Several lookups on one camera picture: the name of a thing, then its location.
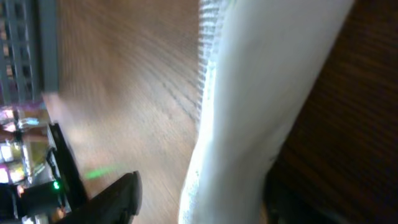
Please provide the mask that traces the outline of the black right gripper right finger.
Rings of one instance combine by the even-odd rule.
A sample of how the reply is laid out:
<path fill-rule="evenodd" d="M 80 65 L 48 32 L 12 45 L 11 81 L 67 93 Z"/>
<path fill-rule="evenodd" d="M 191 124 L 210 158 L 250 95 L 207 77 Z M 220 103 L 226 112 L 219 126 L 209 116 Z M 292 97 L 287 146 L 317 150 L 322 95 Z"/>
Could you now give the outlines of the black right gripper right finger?
<path fill-rule="evenodd" d="M 338 222 L 317 210 L 297 196 L 280 181 L 271 169 L 266 175 L 263 202 L 268 223 L 337 224 Z"/>

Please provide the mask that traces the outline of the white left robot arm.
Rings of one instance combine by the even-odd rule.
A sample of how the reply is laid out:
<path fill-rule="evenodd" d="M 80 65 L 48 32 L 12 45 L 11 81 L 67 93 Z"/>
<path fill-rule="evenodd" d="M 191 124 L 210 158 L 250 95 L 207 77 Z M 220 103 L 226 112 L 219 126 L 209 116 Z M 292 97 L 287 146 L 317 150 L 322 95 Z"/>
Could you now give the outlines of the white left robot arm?
<path fill-rule="evenodd" d="M 1 223 L 22 223 L 56 208 L 73 212 L 88 203 L 89 197 L 58 123 L 48 125 L 50 147 L 45 161 L 52 180 L 18 192 L 16 184 L 1 184 Z"/>

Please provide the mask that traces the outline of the white tube brown cap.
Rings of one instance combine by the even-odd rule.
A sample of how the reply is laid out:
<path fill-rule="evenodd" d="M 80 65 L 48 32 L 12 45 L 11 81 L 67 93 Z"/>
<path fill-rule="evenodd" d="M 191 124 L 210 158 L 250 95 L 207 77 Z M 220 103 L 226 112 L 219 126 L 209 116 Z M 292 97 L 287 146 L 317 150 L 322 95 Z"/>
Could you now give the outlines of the white tube brown cap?
<path fill-rule="evenodd" d="M 199 4 L 198 138 L 179 223 L 257 223 L 266 175 L 353 2 Z"/>

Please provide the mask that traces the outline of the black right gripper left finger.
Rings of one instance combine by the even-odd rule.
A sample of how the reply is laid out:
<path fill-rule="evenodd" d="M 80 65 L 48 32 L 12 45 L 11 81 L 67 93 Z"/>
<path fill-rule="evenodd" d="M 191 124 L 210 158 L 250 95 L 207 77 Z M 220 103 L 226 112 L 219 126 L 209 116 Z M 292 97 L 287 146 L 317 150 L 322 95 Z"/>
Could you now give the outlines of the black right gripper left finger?
<path fill-rule="evenodd" d="M 57 223 L 130 224 L 139 214 L 141 203 L 141 175 L 138 171 L 129 172 Z"/>

